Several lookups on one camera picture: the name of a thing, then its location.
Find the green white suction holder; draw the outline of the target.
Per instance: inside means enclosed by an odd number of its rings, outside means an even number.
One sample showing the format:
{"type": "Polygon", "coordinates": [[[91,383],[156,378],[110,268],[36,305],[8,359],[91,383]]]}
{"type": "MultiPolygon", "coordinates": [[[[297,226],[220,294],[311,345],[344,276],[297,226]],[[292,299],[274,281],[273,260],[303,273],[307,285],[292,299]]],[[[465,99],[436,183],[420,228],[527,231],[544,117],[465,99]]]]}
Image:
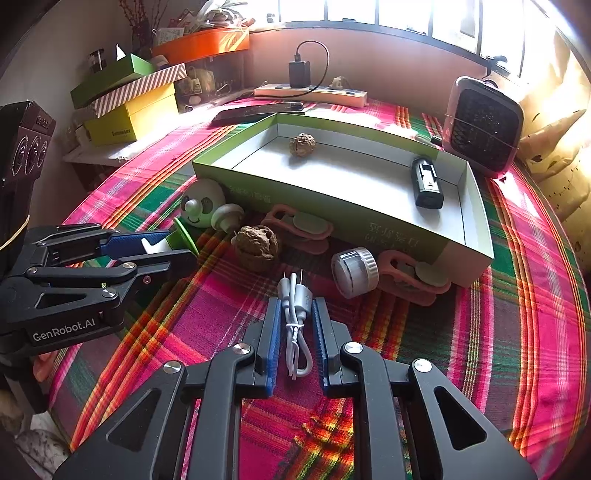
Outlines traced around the green white suction holder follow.
{"type": "Polygon", "coordinates": [[[195,257],[199,255],[193,238],[187,231],[180,217],[173,220],[174,229],[166,233],[160,240],[153,243],[144,236],[140,242],[146,254],[166,253],[172,251],[188,250],[195,257]]]}

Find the white panda toy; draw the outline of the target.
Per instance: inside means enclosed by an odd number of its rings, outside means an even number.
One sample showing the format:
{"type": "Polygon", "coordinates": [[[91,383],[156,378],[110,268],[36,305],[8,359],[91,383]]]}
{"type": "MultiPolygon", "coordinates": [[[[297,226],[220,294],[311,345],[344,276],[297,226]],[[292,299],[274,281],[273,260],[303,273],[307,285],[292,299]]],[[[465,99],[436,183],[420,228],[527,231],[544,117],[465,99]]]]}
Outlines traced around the white panda toy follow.
{"type": "Polygon", "coordinates": [[[211,226],[214,211],[226,203],[221,185],[211,179],[197,179],[181,195],[180,215],[190,226],[211,226]]]}

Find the silver round knob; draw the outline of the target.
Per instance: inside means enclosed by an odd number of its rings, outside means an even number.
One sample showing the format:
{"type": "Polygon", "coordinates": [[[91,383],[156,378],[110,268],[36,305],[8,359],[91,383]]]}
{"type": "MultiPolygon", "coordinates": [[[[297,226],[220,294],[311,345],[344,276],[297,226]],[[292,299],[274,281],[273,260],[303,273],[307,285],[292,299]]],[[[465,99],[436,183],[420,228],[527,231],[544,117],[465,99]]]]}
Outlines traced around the silver round knob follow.
{"type": "Polygon", "coordinates": [[[380,273],[378,263],[365,247],[356,247],[332,256],[332,278],[339,293],[352,299],[377,288],[380,273]]]}

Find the large brown walnut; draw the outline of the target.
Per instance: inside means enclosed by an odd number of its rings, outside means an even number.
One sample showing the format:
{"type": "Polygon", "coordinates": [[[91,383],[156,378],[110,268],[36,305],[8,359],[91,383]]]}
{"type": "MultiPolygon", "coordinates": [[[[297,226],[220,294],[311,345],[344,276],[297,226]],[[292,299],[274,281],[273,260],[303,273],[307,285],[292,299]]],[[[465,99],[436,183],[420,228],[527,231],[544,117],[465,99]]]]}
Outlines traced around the large brown walnut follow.
{"type": "Polygon", "coordinates": [[[280,258],[280,240],[267,226],[241,227],[231,239],[231,245],[242,267],[255,273],[269,271],[280,258]]]}

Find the pink cable clip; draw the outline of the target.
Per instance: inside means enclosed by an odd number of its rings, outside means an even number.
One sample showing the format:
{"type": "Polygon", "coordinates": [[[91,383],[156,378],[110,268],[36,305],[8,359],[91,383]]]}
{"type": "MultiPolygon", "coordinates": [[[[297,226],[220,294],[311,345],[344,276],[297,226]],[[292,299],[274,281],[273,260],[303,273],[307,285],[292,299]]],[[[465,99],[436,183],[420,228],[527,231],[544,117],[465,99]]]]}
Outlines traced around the pink cable clip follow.
{"type": "Polygon", "coordinates": [[[284,204],[274,205],[262,224],[273,230],[283,245],[311,255],[322,255],[329,249],[329,236],[334,231],[331,222],[284,204]]]}
{"type": "Polygon", "coordinates": [[[432,305],[451,287],[451,281],[441,270],[400,251],[383,251],[378,267],[379,289],[420,306],[432,305]]]}

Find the yellow box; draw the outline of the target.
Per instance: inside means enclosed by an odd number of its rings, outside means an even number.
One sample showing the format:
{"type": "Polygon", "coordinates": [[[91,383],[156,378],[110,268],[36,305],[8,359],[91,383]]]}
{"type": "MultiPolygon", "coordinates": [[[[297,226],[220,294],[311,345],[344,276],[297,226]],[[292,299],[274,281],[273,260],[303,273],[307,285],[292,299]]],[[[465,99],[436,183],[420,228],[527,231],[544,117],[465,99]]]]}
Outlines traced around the yellow box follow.
{"type": "Polygon", "coordinates": [[[153,130],[169,126],[178,117],[173,83],[163,85],[84,123],[93,145],[139,140],[153,130]]]}

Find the green white cardboard tray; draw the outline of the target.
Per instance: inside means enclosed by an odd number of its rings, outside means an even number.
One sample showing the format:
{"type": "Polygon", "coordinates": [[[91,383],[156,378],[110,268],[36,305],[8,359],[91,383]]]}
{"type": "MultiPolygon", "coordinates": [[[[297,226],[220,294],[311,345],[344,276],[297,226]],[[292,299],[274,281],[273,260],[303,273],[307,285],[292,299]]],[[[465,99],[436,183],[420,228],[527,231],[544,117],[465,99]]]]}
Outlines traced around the green white cardboard tray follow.
{"type": "Polygon", "coordinates": [[[398,250],[468,287],[495,258],[477,181],[463,159],[393,133],[332,119],[276,114],[221,140],[193,160],[197,178],[247,210],[284,204],[332,223],[332,237],[375,254],[398,250]],[[290,139],[315,137],[308,157],[290,139]],[[412,162],[433,162],[443,208],[417,207],[412,162]]]}

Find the black smartphone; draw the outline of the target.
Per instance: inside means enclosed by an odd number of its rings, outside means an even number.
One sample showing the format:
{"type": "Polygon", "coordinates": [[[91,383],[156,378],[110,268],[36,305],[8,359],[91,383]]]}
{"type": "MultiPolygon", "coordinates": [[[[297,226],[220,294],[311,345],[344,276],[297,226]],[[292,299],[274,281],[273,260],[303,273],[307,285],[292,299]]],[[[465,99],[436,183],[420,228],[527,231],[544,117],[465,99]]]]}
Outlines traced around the black smartphone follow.
{"type": "Polygon", "coordinates": [[[303,112],[304,104],[301,102],[242,106],[218,112],[211,120],[211,127],[256,123],[277,113],[301,114],[303,112]]]}

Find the green box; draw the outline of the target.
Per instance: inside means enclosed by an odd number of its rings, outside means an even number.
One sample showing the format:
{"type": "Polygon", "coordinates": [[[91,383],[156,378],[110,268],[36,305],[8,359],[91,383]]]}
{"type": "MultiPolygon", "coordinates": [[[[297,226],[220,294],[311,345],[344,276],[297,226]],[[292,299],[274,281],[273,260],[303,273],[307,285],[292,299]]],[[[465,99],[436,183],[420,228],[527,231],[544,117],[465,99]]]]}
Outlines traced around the green box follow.
{"type": "Polygon", "coordinates": [[[93,73],[82,81],[71,92],[71,100],[75,109],[88,106],[92,101],[116,87],[152,74],[155,67],[142,58],[129,54],[103,70],[93,73]]]}

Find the black battery pack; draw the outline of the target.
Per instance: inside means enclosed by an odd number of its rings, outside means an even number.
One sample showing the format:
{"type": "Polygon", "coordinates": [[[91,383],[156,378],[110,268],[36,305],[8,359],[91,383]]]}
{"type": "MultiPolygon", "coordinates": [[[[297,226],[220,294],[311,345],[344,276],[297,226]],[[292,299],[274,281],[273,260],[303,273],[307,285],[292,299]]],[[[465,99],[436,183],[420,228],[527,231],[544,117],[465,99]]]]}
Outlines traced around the black battery pack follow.
{"type": "Polygon", "coordinates": [[[411,166],[411,179],[417,207],[436,210],[443,208],[444,194],[431,160],[424,157],[416,158],[411,166]]]}

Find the small walnut in tray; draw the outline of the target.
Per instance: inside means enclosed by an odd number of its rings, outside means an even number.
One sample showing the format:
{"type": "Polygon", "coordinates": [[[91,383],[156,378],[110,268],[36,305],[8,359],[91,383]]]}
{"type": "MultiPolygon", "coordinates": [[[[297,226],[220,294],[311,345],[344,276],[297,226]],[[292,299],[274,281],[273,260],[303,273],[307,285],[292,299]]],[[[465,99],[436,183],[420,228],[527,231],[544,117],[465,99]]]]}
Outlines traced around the small walnut in tray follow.
{"type": "Polygon", "coordinates": [[[311,134],[301,133],[290,139],[290,153],[298,158],[305,158],[315,150],[317,141],[311,134]]]}

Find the white power strip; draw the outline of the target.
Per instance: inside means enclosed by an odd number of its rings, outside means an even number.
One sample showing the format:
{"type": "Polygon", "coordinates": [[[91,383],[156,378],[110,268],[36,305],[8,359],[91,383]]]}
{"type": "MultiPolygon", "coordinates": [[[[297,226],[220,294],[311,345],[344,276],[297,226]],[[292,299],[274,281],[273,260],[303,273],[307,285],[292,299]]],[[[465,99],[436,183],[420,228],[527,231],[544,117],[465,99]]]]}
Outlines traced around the white power strip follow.
{"type": "Polygon", "coordinates": [[[266,84],[254,88],[253,95],[302,102],[329,103],[351,108],[363,108],[369,104],[368,93],[365,91],[334,89],[328,86],[291,88],[289,84],[266,84]]]}

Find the black charger adapter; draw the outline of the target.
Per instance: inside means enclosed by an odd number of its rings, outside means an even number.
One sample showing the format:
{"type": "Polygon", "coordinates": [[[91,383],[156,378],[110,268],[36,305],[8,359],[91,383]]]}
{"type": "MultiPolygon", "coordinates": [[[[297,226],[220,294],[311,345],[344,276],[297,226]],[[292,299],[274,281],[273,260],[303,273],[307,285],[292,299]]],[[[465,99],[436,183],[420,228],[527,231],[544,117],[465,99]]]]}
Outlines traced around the black charger adapter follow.
{"type": "Polygon", "coordinates": [[[288,64],[288,77],[290,87],[294,89],[307,88],[311,86],[311,64],[301,59],[301,55],[294,54],[294,60],[288,64]]]}

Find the pink black mini heater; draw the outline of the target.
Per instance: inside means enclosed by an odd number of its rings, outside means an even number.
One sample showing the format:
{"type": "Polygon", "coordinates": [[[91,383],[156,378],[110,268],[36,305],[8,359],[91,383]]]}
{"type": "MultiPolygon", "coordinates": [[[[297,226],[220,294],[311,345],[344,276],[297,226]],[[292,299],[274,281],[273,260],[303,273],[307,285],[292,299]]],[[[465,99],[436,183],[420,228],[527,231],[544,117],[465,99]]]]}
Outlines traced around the pink black mini heater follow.
{"type": "Polygon", "coordinates": [[[469,76],[453,85],[443,127],[443,149],[489,178],[510,169],[522,133],[524,112],[498,88],[469,76]]]}

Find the cream heart curtain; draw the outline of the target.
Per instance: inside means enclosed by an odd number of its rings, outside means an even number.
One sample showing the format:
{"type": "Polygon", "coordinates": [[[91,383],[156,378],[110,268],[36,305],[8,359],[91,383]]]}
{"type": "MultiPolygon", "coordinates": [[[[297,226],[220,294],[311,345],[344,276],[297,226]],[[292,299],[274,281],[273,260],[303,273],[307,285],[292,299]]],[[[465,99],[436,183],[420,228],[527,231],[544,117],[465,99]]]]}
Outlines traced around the cream heart curtain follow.
{"type": "Polygon", "coordinates": [[[534,57],[520,101],[517,158],[554,210],[581,270],[590,271],[590,80],[556,33],[534,57]]]}

